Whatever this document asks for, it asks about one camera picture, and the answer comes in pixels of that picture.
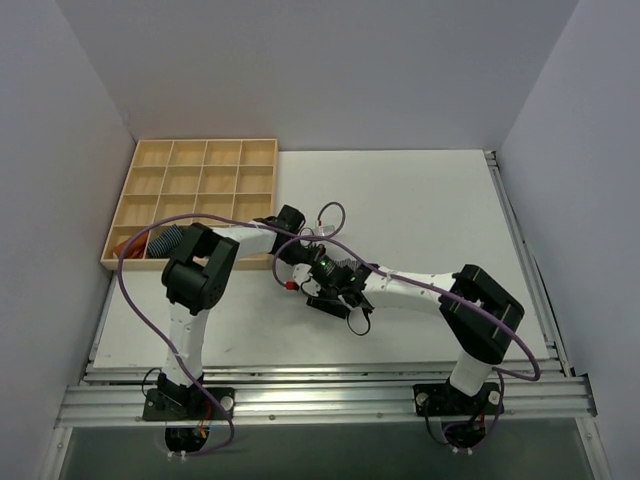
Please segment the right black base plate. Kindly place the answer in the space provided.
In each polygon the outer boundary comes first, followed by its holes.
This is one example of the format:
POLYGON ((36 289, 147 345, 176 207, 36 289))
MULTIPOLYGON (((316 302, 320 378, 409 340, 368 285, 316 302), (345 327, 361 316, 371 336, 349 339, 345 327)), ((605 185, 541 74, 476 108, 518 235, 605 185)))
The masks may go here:
POLYGON ((415 384, 413 393, 416 414, 422 417, 474 417, 504 412, 500 387, 495 382, 485 382, 473 396, 455 389, 449 382, 415 384))

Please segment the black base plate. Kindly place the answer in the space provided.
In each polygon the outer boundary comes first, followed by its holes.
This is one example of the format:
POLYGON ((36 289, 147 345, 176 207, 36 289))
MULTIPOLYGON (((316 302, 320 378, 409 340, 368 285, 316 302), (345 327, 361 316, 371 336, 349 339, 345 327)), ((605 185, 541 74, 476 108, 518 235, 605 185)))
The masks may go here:
MULTIPOLYGON (((235 389, 208 387, 207 391, 230 415, 233 415, 235 389)), ((195 392, 195 396, 186 406, 182 406, 159 393, 157 389, 150 389, 146 392, 146 401, 141 418, 144 421, 151 422, 199 421, 204 419, 222 421, 224 420, 224 414, 200 390, 195 392)))
POLYGON ((455 389, 449 382, 415 384, 413 393, 416 414, 422 417, 474 417, 504 412, 500 387, 495 382, 485 382, 473 396, 455 389))

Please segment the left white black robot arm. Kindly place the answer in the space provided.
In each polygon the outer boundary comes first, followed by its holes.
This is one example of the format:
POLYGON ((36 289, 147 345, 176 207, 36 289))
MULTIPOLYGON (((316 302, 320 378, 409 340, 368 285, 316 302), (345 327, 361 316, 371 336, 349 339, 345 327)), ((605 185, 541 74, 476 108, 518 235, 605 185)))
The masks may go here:
POLYGON ((256 218, 245 225, 209 228, 195 223, 187 228, 161 275, 169 302, 171 346, 158 377, 158 390, 177 418, 190 419, 201 409, 202 395, 195 383, 203 378, 206 323, 236 262, 275 254, 304 223, 304 215, 286 205, 276 216, 256 218))

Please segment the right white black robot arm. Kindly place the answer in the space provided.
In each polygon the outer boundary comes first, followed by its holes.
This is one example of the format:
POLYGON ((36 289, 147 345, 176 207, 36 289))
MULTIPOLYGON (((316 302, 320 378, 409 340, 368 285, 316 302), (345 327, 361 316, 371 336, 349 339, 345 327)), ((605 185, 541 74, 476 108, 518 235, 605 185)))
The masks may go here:
POLYGON ((293 282, 307 304, 347 320, 360 310, 368 318, 377 309, 400 309, 442 318, 461 347, 444 388, 455 412, 469 411, 493 368, 502 363, 524 307, 485 270, 466 264, 454 273, 416 274, 378 265, 371 269, 323 254, 294 266, 293 282))

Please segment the wooden compartment tray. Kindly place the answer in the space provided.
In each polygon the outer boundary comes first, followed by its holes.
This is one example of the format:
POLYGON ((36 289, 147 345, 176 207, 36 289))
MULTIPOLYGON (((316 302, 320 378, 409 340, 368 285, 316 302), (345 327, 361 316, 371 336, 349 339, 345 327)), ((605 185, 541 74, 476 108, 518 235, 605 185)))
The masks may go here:
POLYGON ((135 148, 101 264, 147 225, 187 213, 249 222, 274 214, 278 141, 146 139, 135 148))

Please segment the aluminium frame rail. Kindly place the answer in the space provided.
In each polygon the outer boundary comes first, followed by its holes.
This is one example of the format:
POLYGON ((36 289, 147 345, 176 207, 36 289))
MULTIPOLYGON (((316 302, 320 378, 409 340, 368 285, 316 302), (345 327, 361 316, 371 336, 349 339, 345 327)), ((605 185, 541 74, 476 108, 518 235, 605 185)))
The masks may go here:
POLYGON ((521 335, 544 350, 536 383, 511 379, 505 413, 472 454, 433 439, 414 409, 417 383, 446 378, 458 354, 432 318, 379 311, 365 338, 242 272, 210 324, 207 378, 236 391, 236 437, 209 456, 169 457, 142 419, 138 383, 163 357, 111 290, 85 382, 68 389, 48 478, 605 479, 593 395, 571 373, 497 162, 479 151, 283 152, 276 198, 348 213, 342 240, 386 266, 485 267, 526 308, 521 335))

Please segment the striped grey underwear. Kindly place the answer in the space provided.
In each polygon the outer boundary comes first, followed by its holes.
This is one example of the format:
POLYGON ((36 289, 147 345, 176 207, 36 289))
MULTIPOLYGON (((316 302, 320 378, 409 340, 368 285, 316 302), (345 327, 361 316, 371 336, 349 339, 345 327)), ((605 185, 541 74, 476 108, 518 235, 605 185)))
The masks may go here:
POLYGON ((351 275, 353 272, 356 272, 361 263, 355 259, 341 259, 335 261, 336 265, 348 275, 351 275))

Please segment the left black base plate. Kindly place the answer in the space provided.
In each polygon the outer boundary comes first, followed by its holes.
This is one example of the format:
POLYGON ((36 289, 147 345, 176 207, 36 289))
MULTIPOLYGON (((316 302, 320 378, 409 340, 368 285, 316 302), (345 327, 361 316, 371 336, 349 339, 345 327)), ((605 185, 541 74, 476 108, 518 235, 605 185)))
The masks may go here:
MULTIPOLYGON (((208 387, 207 391, 230 415, 233 415, 235 389, 208 387)), ((222 421, 224 420, 224 414, 200 390, 195 392, 195 396, 186 406, 182 406, 159 393, 157 389, 150 389, 146 392, 146 401, 141 418, 144 421, 151 422, 199 421, 204 419, 222 421)))

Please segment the rolled dark striped cloth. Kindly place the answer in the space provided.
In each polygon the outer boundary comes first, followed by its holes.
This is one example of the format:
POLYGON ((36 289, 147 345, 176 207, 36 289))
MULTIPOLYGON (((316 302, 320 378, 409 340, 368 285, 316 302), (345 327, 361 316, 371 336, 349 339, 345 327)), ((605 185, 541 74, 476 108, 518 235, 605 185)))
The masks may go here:
POLYGON ((184 228, 170 225, 151 239, 147 246, 147 257, 151 259, 168 258, 180 244, 184 236, 184 228))

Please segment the rolled orange cloth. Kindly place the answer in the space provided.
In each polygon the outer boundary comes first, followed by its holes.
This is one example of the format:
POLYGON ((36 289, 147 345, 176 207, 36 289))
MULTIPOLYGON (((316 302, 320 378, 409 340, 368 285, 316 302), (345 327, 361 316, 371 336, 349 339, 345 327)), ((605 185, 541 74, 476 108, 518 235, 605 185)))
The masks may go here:
POLYGON ((144 257, 147 239, 147 234, 136 238, 134 241, 127 239, 114 247, 113 255, 118 259, 142 259, 144 257))

